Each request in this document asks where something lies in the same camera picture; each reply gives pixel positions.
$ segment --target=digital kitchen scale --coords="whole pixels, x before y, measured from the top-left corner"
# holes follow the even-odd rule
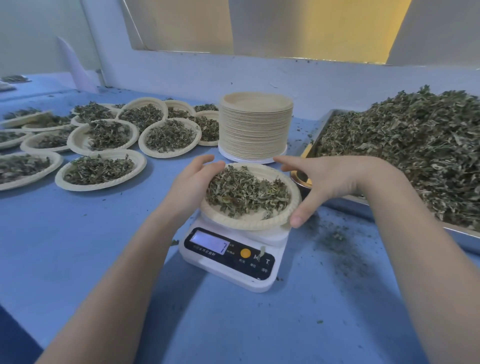
[[[287,223],[269,230],[237,230],[198,213],[179,251],[188,263],[253,292],[265,292],[277,277],[290,228]]]

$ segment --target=yellow panel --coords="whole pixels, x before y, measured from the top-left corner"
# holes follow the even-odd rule
[[[301,0],[303,58],[386,63],[411,0]]]

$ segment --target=blue table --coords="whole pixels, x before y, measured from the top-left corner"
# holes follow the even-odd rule
[[[124,103],[142,96],[151,95],[62,89],[0,102],[0,115],[29,106],[64,115],[90,100]],[[289,153],[303,148],[317,127],[294,118]],[[0,192],[0,304],[47,346],[175,176],[204,153],[222,158],[216,148],[198,146],[178,158],[147,157],[139,176],[105,190],[68,192],[55,185],[53,173]],[[76,157],[65,155],[67,161]],[[190,221],[175,239],[184,236]],[[479,257],[471,258],[480,265]],[[426,363],[426,358],[375,225],[321,208],[290,234],[277,282],[266,293],[193,267],[171,247],[137,362],[375,364]]]

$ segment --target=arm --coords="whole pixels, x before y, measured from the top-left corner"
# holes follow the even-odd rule
[[[37,364],[133,363],[153,286],[173,235],[200,205],[224,162],[193,160]]]
[[[302,225],[323,202],[363,193],[375,217],[396,280],[432,363],[474,363],[480,357],[480,272],[434,219],[405,175],[372,157],[277,157],[302,170],[313,188],[291,217]]]

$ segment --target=person's right hand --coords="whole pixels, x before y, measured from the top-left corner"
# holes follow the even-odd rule
[[[301,158],[274,157],[282,163],[282,171],[301,170],[312,181],[312,190],[290,217],[290,225],[298,228],[326,200],[360,191],[369,175],[387,162],[375,157],[342,156]]]

